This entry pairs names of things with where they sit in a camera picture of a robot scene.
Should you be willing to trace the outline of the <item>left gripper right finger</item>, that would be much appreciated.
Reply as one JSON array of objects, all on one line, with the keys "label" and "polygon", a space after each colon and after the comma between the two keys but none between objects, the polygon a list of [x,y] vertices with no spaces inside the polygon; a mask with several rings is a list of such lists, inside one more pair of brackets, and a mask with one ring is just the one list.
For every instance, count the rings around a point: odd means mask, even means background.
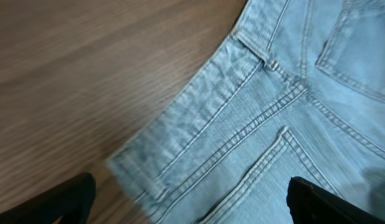
[{"label": "left gripper right finger", "polygon": [[286,201],[294,224],[385,224],[302,177],[290,179]]}]

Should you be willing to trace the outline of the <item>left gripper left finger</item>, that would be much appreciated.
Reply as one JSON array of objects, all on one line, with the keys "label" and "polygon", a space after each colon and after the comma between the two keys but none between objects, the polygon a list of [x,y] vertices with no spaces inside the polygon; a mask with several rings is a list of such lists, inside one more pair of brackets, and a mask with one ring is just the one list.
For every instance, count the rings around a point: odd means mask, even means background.
[{"label": "left gripper left finger", "polygon": [[0,223],[86,224],[95,197],[95,178],[84,172],[0,213]]}]

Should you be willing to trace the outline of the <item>light blue denim shorts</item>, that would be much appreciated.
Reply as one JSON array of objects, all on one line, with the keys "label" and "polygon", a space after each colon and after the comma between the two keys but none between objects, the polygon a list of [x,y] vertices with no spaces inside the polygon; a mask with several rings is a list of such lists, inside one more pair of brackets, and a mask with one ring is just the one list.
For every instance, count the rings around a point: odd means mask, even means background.
[{"label": "light blue denim shorts", "polygon": [[385,221],[385,1],[249,0],[108,165],[152,223],[291,223],[294,176]]}]

